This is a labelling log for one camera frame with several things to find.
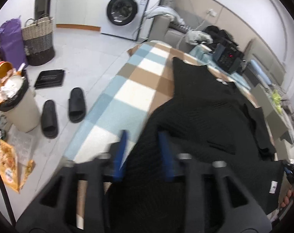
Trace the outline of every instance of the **black tray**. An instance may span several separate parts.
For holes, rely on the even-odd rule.
[[[42,71],[34,84],[35,89],[62,86],[64,80],[64,70]]]

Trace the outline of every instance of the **garbage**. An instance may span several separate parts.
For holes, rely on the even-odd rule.
[[[19,192],[18,160],[13,146],[0,140],[0,175],[7,185]]]
[[[20,184],[20,190],[22,189],[22,187],[24,186],[26,180],[28,179],[29,175],[31,174],[31,172],[33,171],[34,169],[34,166],[35,166],[35,162],[34,160],[29,160],[27,165],[26,165],[26,168],[25,168],[25,173],[24,173],[24,178]]]
[[[29,87],[28,83],[27,85],[24,83],[26,79],[22,76],[22,69],[24,66],[25,63],[23,63],[18,71],[16,71],[11,63],[4,61],[0,62],[0,104],[8,99],[17,98],[16,96],[19,94],[24,84],[25,86],[23,88],[27,89]]]
[[[8,143],[15,147],[18,156],[18,161],[24,166],[27,166],[32,147],[35,141],[35,137],[18,131],[18,129],[13,125],[8,132]]]

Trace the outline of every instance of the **basket handle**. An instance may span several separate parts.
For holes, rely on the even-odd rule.
[[[38,19],[41,19],[42,18],[42,16],[47,16],[47,17],[49,17],[49,15],[48,14],[46,14],[46,13],[44,13],[44,14],[42,14]]]
[[[27,24],[27,22],[28,22],[29,20],[33,20],[33,21],[35,22],[35,19],[30,18],[30,19],[28,19],[28,20],[25,22],[24,27],[26,27],[26,24]]]
[[[37,20],[41,19],[42,16],[47,16],[49,18],[50,22],[51,22],[51,17],[48,14],[46,14],[46,13],[42,14]]]

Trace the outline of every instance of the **orange lid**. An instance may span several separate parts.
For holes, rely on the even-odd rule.
[[[1,61],[0,62],[0,78],[6,76],[9,70],[13,69],[13,65],[8,61]]]

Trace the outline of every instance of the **blue cushion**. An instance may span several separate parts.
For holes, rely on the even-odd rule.
[[[264,71],[262,70],[262,68],[260,67],[260,65],[255,60],[251,60],[249,66],[251,66],[253,72],[256,75],[260,75],[260,77],[264,80],[264,82],[267,85],[271,85],[272,84],[272,82],[269,79],[269,77],[264,73]]]

